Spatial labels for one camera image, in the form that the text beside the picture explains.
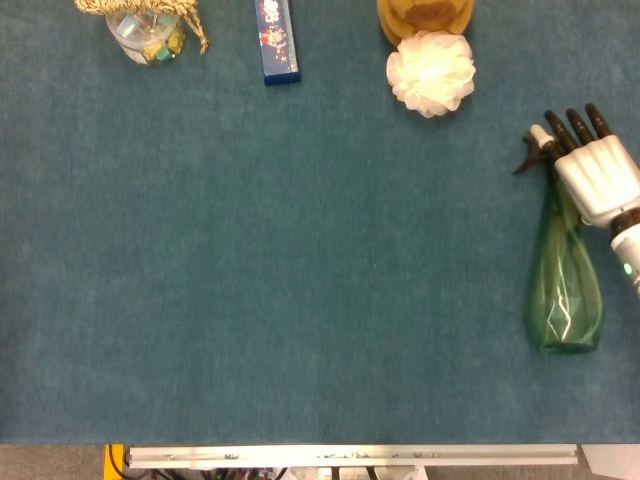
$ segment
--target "robotic hand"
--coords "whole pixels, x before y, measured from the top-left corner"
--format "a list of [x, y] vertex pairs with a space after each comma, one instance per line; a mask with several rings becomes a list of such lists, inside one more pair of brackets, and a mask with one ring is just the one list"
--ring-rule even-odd
[[611, 247], [640, 295], [640, 170], [593, 104], [586, 106], [597, 139], [573, 109], [567, 118], [580, 143], [551, 111], [545, 117], [556, 138], [540, 125], [531, 136], [554, 167], [587, 223], [609, 228]]

